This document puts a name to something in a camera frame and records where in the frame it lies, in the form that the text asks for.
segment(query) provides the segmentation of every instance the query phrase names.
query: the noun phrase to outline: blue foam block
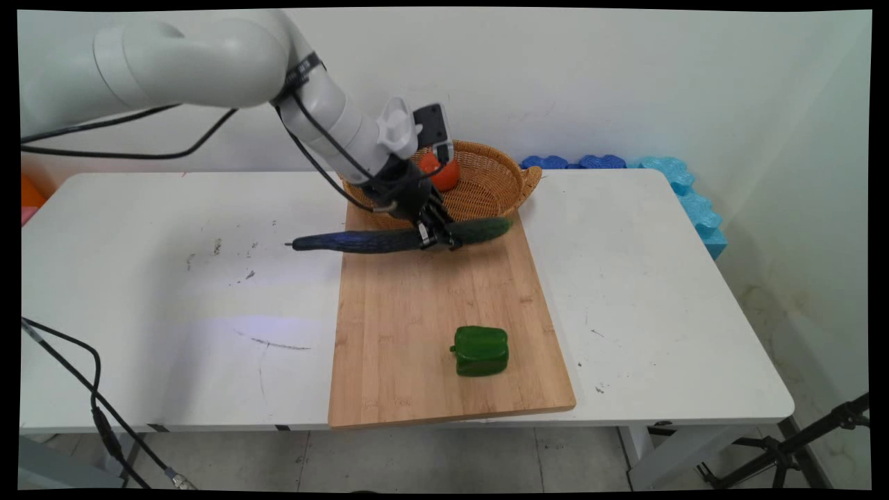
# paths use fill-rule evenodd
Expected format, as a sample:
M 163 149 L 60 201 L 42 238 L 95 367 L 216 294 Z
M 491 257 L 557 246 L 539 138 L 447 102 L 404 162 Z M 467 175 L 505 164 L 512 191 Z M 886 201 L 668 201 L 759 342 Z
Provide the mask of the blue foam block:
M 530 168 L 532 166 L 539 166 L 543 170 L 560 170 L 564 169 L 568 166 L 568 160 L 562 157 L 527 157 L 525 161 L 522 162 L 522 170 L 526 168 Z
M 627 162 L 615 155 L 605 155 L 603 157 L 587 155 L 581 158 L 579 163 L 581 168 L 627 168 Z
M 673 192 L 679 196 L 684 196 L 694 184 L 694 175 L 685 167 L 685 162 L 679 158 L 673 157 L 644 157 L 635 168 L 652 168 L 663 173 L 669 181 L 669 185 L 673 188 Z
M 722 251 L 725 250 L 725 247 L 728 246 L 728 240 L 725 239 L 725 235 L 721 230 L 714 230 L 713 234 L 703 240 L 704 246 L 707 247 L 707 251 L 710 252 L 710 256 L 713 257 L 714 261 Z
M 722 217 L 713 211 L 713 203 L 709 199 L 694 192 L 692 188 L 678 198 L 701 239 L 709 238 L 719 228 Z

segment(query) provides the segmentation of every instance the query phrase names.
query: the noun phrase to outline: scratch mark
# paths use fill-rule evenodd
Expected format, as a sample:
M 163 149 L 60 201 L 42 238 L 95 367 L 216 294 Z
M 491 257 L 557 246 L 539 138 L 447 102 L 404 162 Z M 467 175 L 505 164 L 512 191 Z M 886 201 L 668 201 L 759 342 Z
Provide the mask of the scratch mark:
M 255 337 L 250 337 L 250 340 L 252 340 L 256 343 L 264 343 L 264 344 L 266 344 L 267 347 L 280 347 L 282 349 L 289 349 L 291 351 L 310 351 L 312 349 L 311 347 L 298 347 L 296 345 L 287 345 L 285 343 L 273 343 L 273 342 L 258 339 Z
M 262 351 L 262 356 L 260 357 L 260 391 L 262 391 L 262 403 L 268 404 L 266 402 L 266 387 L 262 383 L 262 362 L 266 359 L 266 352 L 268 352 L 268 345 L 266 344 L 266 348 Z
M 238 334 L 238 335 L 240 335 L 240 336 L 242 336 L 242 337 L 246 337 L 246 336 L 247 336 L 247 334 L 245 334 L 245 333 L 242 332 L 241 330 L 238 330 L 238 329 L 235 329 L 235 328 L 232 328 L 232 330 L 233 330 L 236 334 Z M 252 341 L 254 341 L 254 342 L 256 342 L 256 343 L 264 343 L 264 344 L 266 345 L 266 349 L 268 349 L 269 347 L 281 347 L 281 348 L 284 348 L 284 349 L 290 349 L 290 350 L 292 350 L 292 351 L 311 351 L 311 349 L 312 349 L 311 347 L 298 347 L 298 346 L 295 346 L 295 345 L 287 345 L 287 344 L 285 344 L 285 343 L 273 343 L 273 342 L 269 342 L 269 341 L 266 341 L 266 340 L 258 339 L 258 338 L 256 338 L 256 337 L 250 337 L 250 340 L 252 340 Z

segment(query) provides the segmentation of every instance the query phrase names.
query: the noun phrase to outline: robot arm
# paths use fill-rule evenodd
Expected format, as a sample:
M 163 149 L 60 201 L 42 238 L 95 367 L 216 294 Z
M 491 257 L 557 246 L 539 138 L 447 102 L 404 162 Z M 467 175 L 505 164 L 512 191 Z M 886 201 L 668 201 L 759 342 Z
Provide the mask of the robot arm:
M 390 213 L 420 227 L 431 244 L 436 235 L 448 239 L 440 230 L 452 220 L 441 195 L 428 179 L 411 181 L 421 172 L 409 159 L 419 146 L 432 146 L 445 163 L 453 156 L 440 104 L 412 112 L 394 98 L 373 120 L 331 80 L 282 11 L 229 11 L 215 18 L 196 36 L 142 21 L 66 44 L 42 76 L 20 89 L 21 135 L 175 103 L 246 108 L 270 102 L 295 137 L 378 206 L 393 206 Z

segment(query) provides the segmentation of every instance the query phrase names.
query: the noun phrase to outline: bamboo cutting board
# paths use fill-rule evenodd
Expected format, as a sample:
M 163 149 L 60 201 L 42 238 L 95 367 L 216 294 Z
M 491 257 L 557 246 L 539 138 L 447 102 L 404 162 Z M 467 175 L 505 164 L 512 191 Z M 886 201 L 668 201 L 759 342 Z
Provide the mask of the bamboo cutting board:
M 328 423 L 334 429 L 547 413 L 574 392 L 518 214 L 456 252 L 343 254 Z M 374 229 L 353 206 L 347 230 Z M 457 327 L 499 327 L 506 370 L 457 376 Z

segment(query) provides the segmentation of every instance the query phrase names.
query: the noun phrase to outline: wicker basket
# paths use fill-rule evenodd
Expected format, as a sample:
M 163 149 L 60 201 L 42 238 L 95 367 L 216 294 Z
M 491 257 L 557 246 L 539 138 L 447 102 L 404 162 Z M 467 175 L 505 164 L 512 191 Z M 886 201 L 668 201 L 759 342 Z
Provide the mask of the wicker basket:
M 455 221 L 483 217 L 505 217 L 515 212 L 528 198 L 541 180 L 541 168 L 527 170 L 518 167 L 512 158 L 484 144 L 454 141 L 454 156 L 460 163 L 460 181 L 457 187 L 444 193 L 444 207 Z M 420 158 L 428 148 L 417 151 L 411 160 L 420 164 Z M 365 205 L 373 202 L 345 180 L 346 191 Z M 388 214 L 371 215 L 374 225 L 382 230 L 409 228 L 408 221 Z

